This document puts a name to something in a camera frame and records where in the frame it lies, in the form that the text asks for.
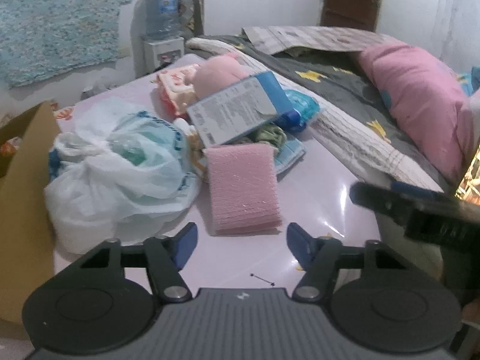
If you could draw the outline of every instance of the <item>white plastic bag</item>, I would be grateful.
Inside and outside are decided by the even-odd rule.
[[[188,142],[140,105],[109,98],[57,136],[46,206],[58,240],[83,254],[108,238],[133,244],[159,232],[198,195]]]

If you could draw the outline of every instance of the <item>green cloth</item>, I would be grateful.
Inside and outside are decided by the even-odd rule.
[[[287,141],[285,132],[272,123],[261,126],[259,129],[250,133],[248,137],[255,143],[268,143],[275,148],[275,155],[278,154],[280,147]]]

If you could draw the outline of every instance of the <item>yellow star pattern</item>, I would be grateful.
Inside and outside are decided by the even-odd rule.
[[[373,120],[371,122],[367,122],[367,126],[370,127],[377,135],[379,135],[385,142],[392,143],[391,140],[387,138],[387,133],[383,129],[382,125],[378,122],[378,120]]]
[[[309,70],[309,71],[296,71],[295,73],[297,73],[300,77],[302,77],[303,79],[307,79],[307,80],[312,80],[314,81],[315,83],[319,83],[320,82],[320,79],[319,77],[322,77],[324,79],[327,79],[328,77],[323,75],[322,73],[317,73],[316,71],[312,71],[312,70]]]
[[[468,80],[464,74],[456,74],[456,78],[459,84],[468,84]]]
[[[341,71],[342,73],[346,73],[346,74],[354,74],[353,72],[351,72],[349,70],[341,69],[341,68],[335,67],[335,66],[333,66],[333,70],[334,71]]]

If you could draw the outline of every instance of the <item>circular pad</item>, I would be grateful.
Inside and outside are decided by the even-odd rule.
[[[38,288],[23,307],[34,346],[88,355],[120,347],[140,335],[153,317],[152,296],[124,278],[106,281],[99,285],[80,280],[78,288]]]
[[[459,328],[460,306],[434,280],[408,270],[378,270],[334,293],[334,321],[362,346],[389,353],[432,350]]]

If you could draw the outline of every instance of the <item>pink plush toy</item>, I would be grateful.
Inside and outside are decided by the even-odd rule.
[[[249,74],[235,58],[235,53],[229,52],[207,59],[196,72],[186,74],[185,85],[193,84],[196,96],[203,99],[247,78]]]

